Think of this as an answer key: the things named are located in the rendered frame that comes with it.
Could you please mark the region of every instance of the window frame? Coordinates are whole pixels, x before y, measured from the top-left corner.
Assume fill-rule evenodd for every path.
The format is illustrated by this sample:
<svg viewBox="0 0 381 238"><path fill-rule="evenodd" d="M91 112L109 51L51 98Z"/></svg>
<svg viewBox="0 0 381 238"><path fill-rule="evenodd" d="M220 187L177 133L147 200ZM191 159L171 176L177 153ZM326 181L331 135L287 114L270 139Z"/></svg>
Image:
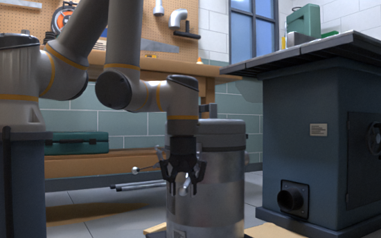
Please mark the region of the window frame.
<svg viewBox="0 0 381 238"><path fill-rule="evenodd" d="M256 21L257 19L261 19L263 21L267 21L269 23L272 23L274 25L274 51L279 50L279 20L278 20L278 0L273 0L273 19L268 17L263 17L261 15L256 14L256 0L252 1L252 12L246 12L244 10L240 10L237 8L231 7L231 1L229 0L229 64L231 64L231 58L232 58L232 45L231 45L231 38L232 38L232 32L231 32L231 14L232 12L240 13L246 16L249 16L252 18L252 58L257 57L257 25Z"/></svg>

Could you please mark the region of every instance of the orange cone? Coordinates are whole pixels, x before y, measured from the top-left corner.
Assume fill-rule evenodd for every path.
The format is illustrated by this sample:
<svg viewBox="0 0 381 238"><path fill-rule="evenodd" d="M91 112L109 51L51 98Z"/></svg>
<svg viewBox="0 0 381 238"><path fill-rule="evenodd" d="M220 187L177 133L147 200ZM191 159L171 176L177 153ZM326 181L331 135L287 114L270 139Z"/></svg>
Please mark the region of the orange cone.
<svg viewBox="0 0 381 238"><path fill-rule="evenodd" d="M202 63L201 57L198 58L197 64L204 64Z"/></svg>

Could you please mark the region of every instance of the toolbox handle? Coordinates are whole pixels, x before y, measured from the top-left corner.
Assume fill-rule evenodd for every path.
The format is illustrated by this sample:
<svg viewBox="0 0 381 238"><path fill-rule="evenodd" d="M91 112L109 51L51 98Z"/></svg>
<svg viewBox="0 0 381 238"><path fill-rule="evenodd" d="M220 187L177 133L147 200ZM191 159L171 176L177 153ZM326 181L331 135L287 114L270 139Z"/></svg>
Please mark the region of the toolbox handle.
<svg viewBox="0 0 381 238"><path fill-rule="evenodd" d="M83 143L85 140L83 139L65 139L65 140L60 140L60 144L73 144L73 143Z"/></svg>

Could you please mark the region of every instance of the window pane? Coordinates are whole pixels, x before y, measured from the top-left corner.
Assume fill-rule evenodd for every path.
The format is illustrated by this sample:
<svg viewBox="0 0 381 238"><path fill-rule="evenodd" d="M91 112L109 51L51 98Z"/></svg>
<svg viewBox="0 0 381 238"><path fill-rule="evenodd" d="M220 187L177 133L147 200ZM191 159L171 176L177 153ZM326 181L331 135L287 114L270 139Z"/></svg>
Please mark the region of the window pane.
<svg viewBox="0 0 381 238"><path fill-rule="evenodd" d="M257 56L274 51L274 24L257 19Z"/></svg>
<svg viewBox="0 0 381 238"><path fill-rule="evenodd" d="M274 4L273 0L256 0L256 14L268 17L273 19L274 18Z"/></svg>
<svg viewBox="0 0 381 238"><path fill-rule="evenodd" d="M231 63L252 58L252 17L231 13Z"/></svg>
<svg viewBox="0 0 381 238"><path fill-rule="evenodd" d="M231 0L231 7L247 12L252 12L252 0Z"/></svg>

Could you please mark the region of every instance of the black floor mat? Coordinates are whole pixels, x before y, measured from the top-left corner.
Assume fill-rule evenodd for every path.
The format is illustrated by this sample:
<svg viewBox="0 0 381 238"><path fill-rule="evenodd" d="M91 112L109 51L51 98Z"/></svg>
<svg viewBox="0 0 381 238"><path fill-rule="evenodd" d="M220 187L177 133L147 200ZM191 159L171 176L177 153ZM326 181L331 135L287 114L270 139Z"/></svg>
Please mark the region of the black floor mat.
<svg viewBox="0 0 381 238"><path fill-rule="evenodd" d="M146 238L166 238L166 232L161 231L161 232L156 232L156 233L150 233L146 235ZM245 235L244 238L252 238L249 235Z"/></svg>

